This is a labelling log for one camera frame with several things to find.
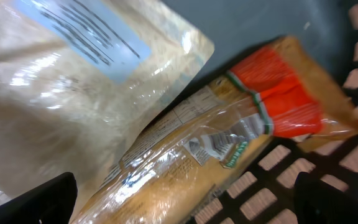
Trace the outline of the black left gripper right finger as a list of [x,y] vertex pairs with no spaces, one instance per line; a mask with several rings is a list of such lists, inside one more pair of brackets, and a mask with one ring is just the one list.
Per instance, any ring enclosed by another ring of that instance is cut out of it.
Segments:
[[298,174],[293,190],[299,224],[358,224],[358,200],[309,173]]

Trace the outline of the beige plastic pouch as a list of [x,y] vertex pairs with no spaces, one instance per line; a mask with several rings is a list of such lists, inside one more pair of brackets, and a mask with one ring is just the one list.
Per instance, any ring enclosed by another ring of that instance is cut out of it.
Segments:
[[0,0],[0,205],[71,172],[79,210],[213,52],[162,1]]

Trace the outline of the orange spaghetti packet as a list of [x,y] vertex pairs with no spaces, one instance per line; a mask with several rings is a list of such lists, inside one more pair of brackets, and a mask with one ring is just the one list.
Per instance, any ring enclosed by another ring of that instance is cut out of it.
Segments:
[[256,50],[138,137],[74,223],[180,223],[274,138],[311,152],[358,134],[358,114],[330,75],[286,36]]

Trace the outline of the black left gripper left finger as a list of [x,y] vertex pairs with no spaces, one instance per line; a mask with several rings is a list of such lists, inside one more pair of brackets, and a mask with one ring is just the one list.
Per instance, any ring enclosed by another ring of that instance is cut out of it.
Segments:
[[68,223],[77,195],[73,173],[64,172],[0,205],[0,224]]

